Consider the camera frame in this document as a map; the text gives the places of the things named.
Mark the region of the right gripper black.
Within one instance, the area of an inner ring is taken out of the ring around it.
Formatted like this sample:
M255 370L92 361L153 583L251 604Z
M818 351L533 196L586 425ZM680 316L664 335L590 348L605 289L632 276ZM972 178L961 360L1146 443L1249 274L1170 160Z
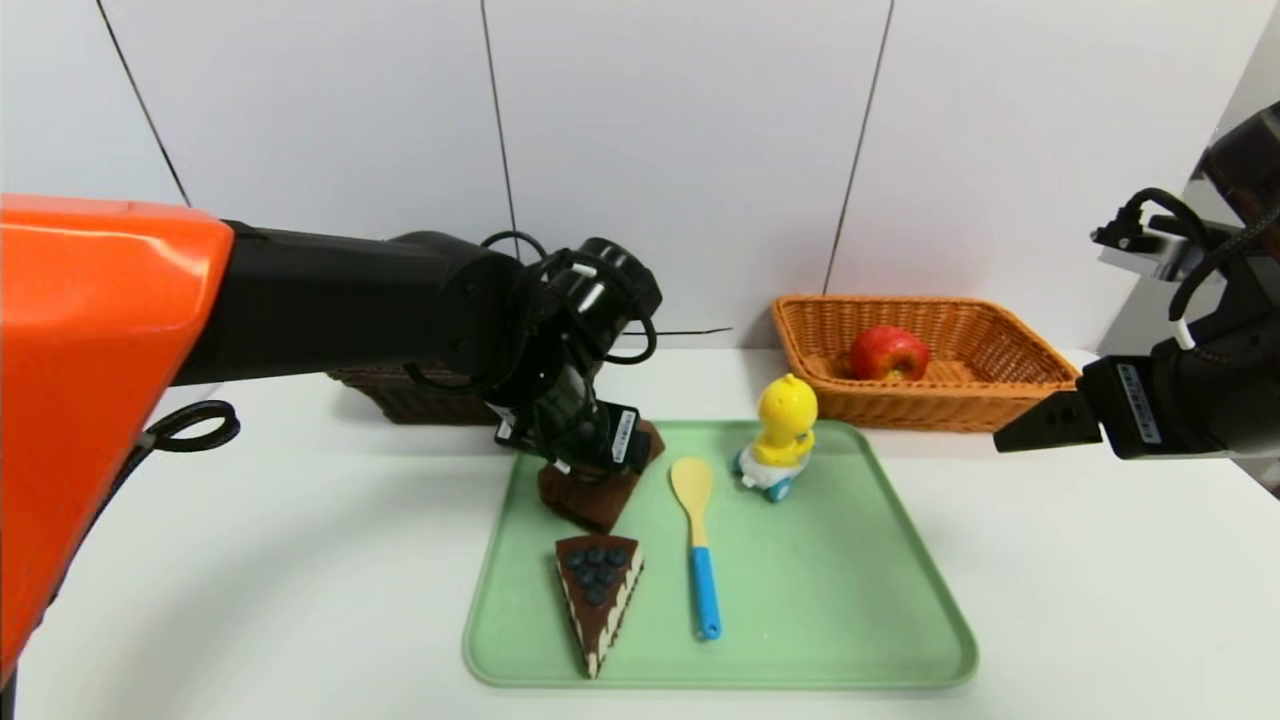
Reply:
M1167 340L1147 355L1088 364L1076 389L1051 393L996 430L996 451L1100 445L1101 424L1125 460L1277 456L1276 363L1212 363Z

